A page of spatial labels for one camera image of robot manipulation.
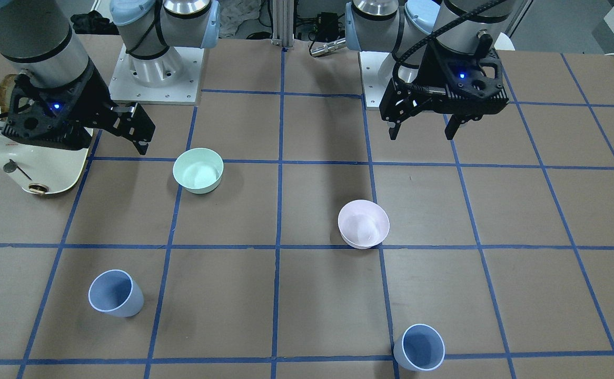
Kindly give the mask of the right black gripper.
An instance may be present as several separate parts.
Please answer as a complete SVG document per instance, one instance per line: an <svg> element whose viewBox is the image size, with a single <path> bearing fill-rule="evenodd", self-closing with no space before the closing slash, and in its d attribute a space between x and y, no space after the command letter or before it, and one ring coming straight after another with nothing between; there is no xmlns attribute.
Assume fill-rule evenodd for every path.
<svg viewBox="0 0 614 379"><path fill-rule="evenodd" d="M129 140L145 156L155 124L141 104L116 104L102 76L88 60L81 75L58 88L37 88L35 77L20 72L12 93L13 108L2 136L26 145L56 149L88 148L88 128Z"/></svg>

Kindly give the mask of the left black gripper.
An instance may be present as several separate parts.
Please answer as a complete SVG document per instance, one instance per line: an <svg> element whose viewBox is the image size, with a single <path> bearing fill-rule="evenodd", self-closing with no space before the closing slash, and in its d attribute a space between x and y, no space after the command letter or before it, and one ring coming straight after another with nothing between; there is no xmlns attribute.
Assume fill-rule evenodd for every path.
<svg viewBox="0 0 614 379"><path fill-rule="evenodd" d="M439 42L425 48L418 76L409 84L391 80L381 100L381 117L389 118L389 137L398 139L407 117L422 111L452 114L445 137L453 140L471 116L494 115L510 102L494 38L477 38L474 54L449 50Z"/></svg>

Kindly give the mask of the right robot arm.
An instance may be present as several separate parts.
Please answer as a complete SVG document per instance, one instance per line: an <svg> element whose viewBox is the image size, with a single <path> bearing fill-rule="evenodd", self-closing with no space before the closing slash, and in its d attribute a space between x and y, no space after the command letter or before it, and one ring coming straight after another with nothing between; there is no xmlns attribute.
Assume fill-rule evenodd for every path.
<svg viewBox="0 0 614 379"><path fill-rule="evenodd" d="M144 86L182 74L177 48L213 48L218 1L112 1L130 72ZM0 135L13 142L78 151L90 129L130 141L144 155L155 125L138 102L119 105L55 1L0 1L0 53L17 69Z"/></svg>

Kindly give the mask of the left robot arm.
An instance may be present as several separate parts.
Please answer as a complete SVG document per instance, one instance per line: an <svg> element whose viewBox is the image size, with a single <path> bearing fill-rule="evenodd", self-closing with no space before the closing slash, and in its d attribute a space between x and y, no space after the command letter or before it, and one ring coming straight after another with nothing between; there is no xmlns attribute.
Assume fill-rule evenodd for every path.
<svg viewBox="0 0 614 379"><path fill-rule="evenodd" d="M347 47L389 56L378 108L390 139L424 111L449 115L451 140L464 123L507 106L495 43L511 12L512 1L348 3Z"/></svg>

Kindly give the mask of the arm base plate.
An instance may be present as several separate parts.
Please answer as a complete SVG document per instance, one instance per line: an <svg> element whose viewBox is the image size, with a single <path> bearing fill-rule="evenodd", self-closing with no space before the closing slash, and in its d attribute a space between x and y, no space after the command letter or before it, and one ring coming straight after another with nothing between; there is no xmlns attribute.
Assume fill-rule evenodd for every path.
<svg viewBox="0 0 614 379"><path fill-rule="evenodd" d="M165 55L141 60L120 51L109 91L117 103L196 105L206 50L171 47Z"/></svg>
<svg viewBox="0 0 614 379"><path fill-rule="evenodd" d="M360 51L359 63L365 107L367 110L379 109L391 79L394 58L389 52Z"/></svg>

